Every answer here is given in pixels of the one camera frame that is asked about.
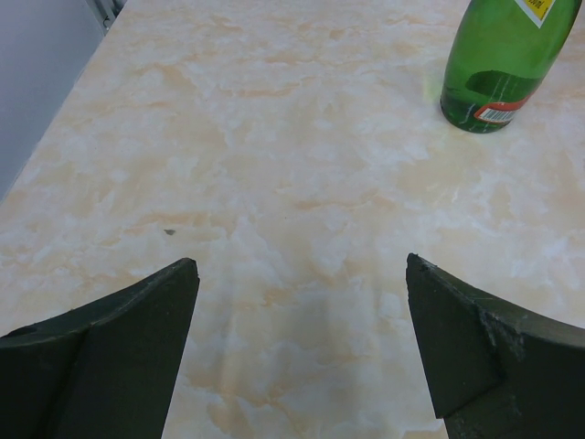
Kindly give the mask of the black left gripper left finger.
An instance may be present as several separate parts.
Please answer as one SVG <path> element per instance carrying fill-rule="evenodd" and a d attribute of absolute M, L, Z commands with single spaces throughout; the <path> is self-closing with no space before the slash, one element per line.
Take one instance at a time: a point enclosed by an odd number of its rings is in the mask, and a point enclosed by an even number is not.
<path fill-rule="evenodd" d="M 161 437 L 199 283 L 184 258 L 2 336 L 2 437 Z"/>

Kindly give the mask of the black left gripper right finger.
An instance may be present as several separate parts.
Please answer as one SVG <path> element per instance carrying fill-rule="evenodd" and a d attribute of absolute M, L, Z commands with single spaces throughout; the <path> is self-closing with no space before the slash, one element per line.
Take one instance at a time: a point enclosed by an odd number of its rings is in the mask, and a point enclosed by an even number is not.
<path fill-rule="evenodd" d="M 581 438 L 584 331 L 410 254 L 409 311 L 433 410 L 451 438 Z"/>

